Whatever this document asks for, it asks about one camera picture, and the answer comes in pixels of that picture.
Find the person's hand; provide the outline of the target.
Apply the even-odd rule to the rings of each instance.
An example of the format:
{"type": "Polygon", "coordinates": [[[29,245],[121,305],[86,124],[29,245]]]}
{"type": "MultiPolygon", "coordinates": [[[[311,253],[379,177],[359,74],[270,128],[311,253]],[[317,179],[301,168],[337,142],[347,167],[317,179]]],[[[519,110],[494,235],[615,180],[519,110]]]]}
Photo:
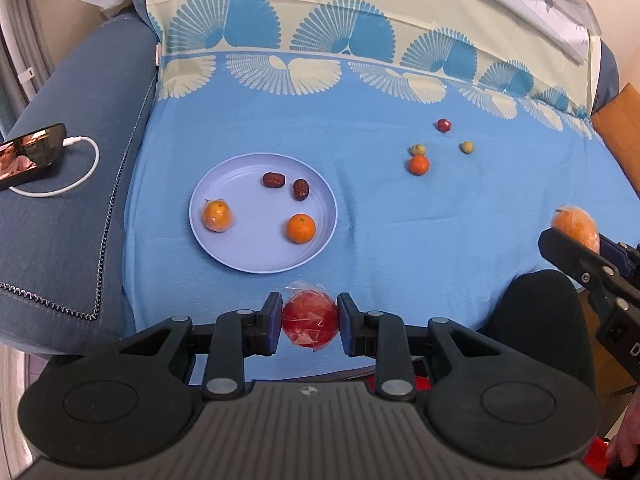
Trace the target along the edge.
{"type": "Polygon", "coordinates": [[[620,428],[608,445],[606,457],[610,462],[616,460],[624,467],[631,466],[639,455],[640,443],[639,400],[633,398],[626,408],[620,428]]]}

